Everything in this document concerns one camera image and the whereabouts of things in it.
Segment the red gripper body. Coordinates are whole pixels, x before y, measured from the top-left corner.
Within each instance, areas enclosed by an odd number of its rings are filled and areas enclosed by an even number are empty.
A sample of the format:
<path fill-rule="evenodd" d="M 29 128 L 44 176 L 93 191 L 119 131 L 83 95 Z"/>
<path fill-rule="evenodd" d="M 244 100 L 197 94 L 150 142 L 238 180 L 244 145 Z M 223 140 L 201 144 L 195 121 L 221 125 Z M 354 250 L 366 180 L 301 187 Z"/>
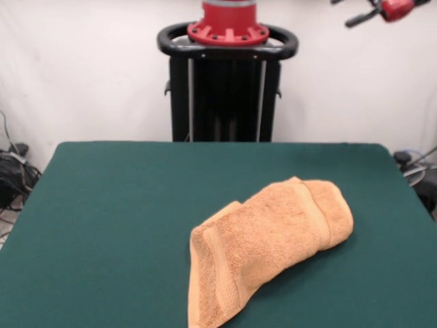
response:
<path fill-rule="evenodd" d="M 413 0 L 381 1 L 382 17 L 388 23 L 398 21 L 407 16 L 415 7 Z"/>

